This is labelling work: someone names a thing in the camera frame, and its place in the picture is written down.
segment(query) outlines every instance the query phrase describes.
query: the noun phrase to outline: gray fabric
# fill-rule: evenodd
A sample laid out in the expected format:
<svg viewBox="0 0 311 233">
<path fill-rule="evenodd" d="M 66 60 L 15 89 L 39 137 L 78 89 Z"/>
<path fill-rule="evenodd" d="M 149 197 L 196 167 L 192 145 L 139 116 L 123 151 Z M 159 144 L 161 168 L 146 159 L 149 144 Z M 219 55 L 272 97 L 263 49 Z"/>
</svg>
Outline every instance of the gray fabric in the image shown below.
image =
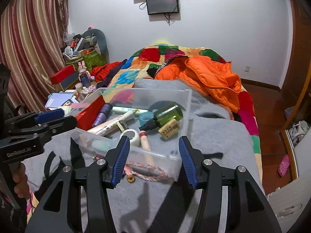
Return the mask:
<svg viewBox="0 0 311 233">
<path fill-rule="evenodd" d="M 150 79 L 138 79 L 135 82 L 137 88 L 149 89 L 189 89 L 181 81 L 157 81 Z M 208 98 L 202 97 L 197 92 L 192 94 L 192 105 L 190 115 L 189 140 L 194 148 L 203 153 L 223 152 L 222 160 L 214 159 L 220 166 L 236 168 L 238 165 L 245 166 L 252 174 L 255 181 L 263 188 L 259 181 L 259 173 L 253 153 L 253 142 L 242 123 L 230 120 L 226 110 L 216 106 Z M 47 156 L 54 151 L 60 156 L 65 164 L 70 165 L 70 134 L 69 131 L 53 137 L 52 141 L 45 145 L 45 152 L 34 158 L 24 161 L 29 184 L 33 191 L 41 185 L 44 175 L 43 169 Z M 81 148 L 86 165 L 90 165 L 92 153 Z M 53 173 L 59 163 L 55 158 L 50 174 Z M 125 179 L 117 185 L 114 190 L 108 190 L 109 203 L 114 223 L 118 233 L 145 233 L 161 206 L 171 182 L 150 183 L 136 178 L 134 183 L 128 183 Z M 195 191 L 188 212 L 180 227 L 180 233 L 190 232 L 200 202 L 201 191 Z M 86 200 L 82 197 L 81 211 L 84 228 L 86 226 Z M 227 214 L 227 188 L 223 188 L 223 200 L 219 232 L 225 231 Z"/>
</svg>

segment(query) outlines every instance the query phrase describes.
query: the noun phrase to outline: colorful quilt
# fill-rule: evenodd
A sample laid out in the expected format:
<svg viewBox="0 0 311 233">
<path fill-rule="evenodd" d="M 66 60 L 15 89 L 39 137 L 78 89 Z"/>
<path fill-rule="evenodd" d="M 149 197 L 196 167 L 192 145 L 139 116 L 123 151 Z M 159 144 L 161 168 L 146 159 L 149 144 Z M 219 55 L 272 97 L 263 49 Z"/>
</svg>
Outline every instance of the colorful quilt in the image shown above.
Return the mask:
<svg viewBox="0 0 311 233">
<path fill-rule="evenodd" d="M 131 88 L 134 81 L 138 78 L 150 78 L 147 70 L 149 68 L 159 68 L 168 58 L 176 55 L 193 56 L 208 56 L 213 61 L 225 63 L 225 60 L 212 49 L 201 48 L 186 48 L 174 45 L 153 45 L 147 46 L 135 52 L 128 61 L 122 66 L 120 71 L 113 77 L 110 88 Z M 260 181 L 262 181 L 262 161 L 259 143 L 258 126 L 256 123 L 254 106 L 252 97 L 242 87 L 238 96 L 240 102 L 240 110 L 238 114 L 241 117 L 242 123 L 248 130 L 253 142 L 253 150 L 258 166 Z"/>
</svg>

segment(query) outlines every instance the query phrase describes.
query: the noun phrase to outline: green storage box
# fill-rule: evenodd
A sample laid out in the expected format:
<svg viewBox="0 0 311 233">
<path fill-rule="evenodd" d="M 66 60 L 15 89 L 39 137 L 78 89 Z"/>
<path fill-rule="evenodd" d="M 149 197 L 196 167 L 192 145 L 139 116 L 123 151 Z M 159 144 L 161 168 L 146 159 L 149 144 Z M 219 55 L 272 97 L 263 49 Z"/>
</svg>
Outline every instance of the green storage box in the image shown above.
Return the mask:
<svg viewBox="0 0 311 233">
<path fill-rule="evenodd" d="M 66 61 L 66 65 L 71 65 L 73 64 L 76 71 L 78 70 L 78 62 L 81 62 L 84 60 L 86 69 L 88 71 L 92 71 L 92 68 L 95 66 L 102 66 L 106 64 L 106 59 L 104 56 L 100 56 L 95 50 L 85 54 L 84 56 L 73 60 L 73 61 Z"/>
</svg>

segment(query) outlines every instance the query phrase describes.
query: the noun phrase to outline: gray blanket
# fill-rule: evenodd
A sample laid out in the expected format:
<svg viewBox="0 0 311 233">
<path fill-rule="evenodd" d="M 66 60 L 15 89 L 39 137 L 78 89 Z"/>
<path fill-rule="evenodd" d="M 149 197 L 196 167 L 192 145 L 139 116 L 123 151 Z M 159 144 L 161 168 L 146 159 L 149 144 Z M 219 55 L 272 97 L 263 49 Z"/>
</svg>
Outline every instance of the gray blanket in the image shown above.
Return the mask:
<svg viewBox="0 0 311 233">
<path fill-rule="evenodd" d="M 189 89 L 181 81 L 157 81 L 138 79 L 136 88 L 148 89 Z M 253 153 L 253 142 L 242 123 L 230 120 L 226 110 L 213 103 L 209 98 L 197 92 L 192 94 L 191 115 L 188 138 L 192 146 L 203 153 L 223 152 L 221 160 L 214 159 L 220 166 L 236 168 L 245 166 L 263 191 Z M 30 188 L 37 191 L 44 177 L 44 166 L 48 155 L 53 151 L 56 157 L 52 161 L 50 174 L 60 163 L 71 165 L 70 134 L 72 131 L 53 137 L 45 145 L 42 155 L 25 160 L 26 174 Z M 93 160 L 92 155 L 83 153 L 86 166 Z M 146 182 L 139 178 L 131 184 L 121 180 L 114 190 L 108 190 L 112 216 L 118 233 L 145 232 L 191 232 L 200 202 L 201 191 L 194 191 L 186 183 L 185 175 L 180 175 L 176 183 Z M 87 228 L 86 199 L 82 192 L 81 212 L 83 228 Z M 219 232 L 225 231 L 227 215 L 227 189 L 223 188 L 222 210 Z"/>
</svg>

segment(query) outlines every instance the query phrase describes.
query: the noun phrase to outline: transparent plastic box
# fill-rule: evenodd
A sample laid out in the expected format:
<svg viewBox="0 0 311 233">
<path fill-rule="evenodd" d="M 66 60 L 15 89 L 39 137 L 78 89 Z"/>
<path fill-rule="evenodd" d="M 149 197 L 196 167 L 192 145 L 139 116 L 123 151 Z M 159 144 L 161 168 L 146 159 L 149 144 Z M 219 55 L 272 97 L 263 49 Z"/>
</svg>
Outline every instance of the transparent plastic box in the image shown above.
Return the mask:
<svg viewBox="0 0 311 233">
<path fill-rule="evenodd" d="M 180 130 L 177 134 L 165 140 L 157 131 L 158 129 L 147 131 L 151 151 L 131 145 L 128 156 L 128 161 L 141 164 L 147 164 L 148 159 L 152 158 L 154 166 L 162 168 L 169 177 L 177 181 L 182 163 L 178 150 L 178 139 L 180 136 L 187 135 L 192 90 L 100 88 L 85 98 L 79 105 L 72 109 L 68 115 L 76 116 L 85 109 L 85 104 L 83 105 L 83 103 L 92 103 L 100 95 L 103 96 L 106 103 L 111 103 L 113 106 L 121 105 L 122 107 L 146 109 L 149 111 L 155 111 L 157 108 L 161 108 L 168 104 L 163 101 L 176 102 L 181 106 L 183 118 L 179 121 Z M 119 115 L 120 114 L 111 111 L 106 121 Z M 127 121 L 126 124 L 129 129 L 134 129 L 139 133 L 140 124 L 138 116 L 135 116 L 135 119 Z M 93 141 L 100 140 L 106 143 L 105 146 L 111 147 L 112 149 L 115 148 L 116 144 L 119 142 L 121 135 L 119 129 L 109 133 L 105 137 L 97 136 L 78 128 L 76 128 L 75 131 L 72 137 L 76 143 L 103 156 L 106 154 L 107 148 L 101 150 L 98 147 L 94 147 L 94 143 L 97 142 L 93 143 Z"/>
</svg>

